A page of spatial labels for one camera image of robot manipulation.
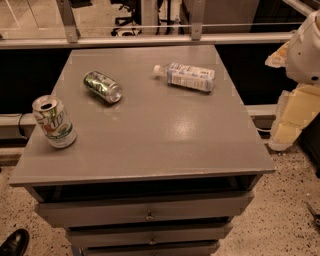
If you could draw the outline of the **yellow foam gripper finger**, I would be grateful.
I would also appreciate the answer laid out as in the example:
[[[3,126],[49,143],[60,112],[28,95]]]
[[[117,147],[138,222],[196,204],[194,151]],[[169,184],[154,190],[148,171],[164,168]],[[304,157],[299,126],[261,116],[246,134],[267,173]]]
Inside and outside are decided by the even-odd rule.
[[[299,83],[292,91],[283,91],[278,99],[276,118],[268,145],[272,150],[291,147],[303,129],[320,113],[320,86]]]
[[[267,57],[265,65],[273,68],[285,67],[287,64],[287,50],[289,42],[281,45],[275,52]]]

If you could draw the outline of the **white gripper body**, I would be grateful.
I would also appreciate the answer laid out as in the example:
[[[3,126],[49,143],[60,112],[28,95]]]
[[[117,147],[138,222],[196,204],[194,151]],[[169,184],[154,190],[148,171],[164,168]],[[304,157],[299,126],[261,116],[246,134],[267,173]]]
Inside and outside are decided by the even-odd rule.
[[[320,83],[319,25],[320,10],[312,12],[289,41],[286,74],[298,83]]]

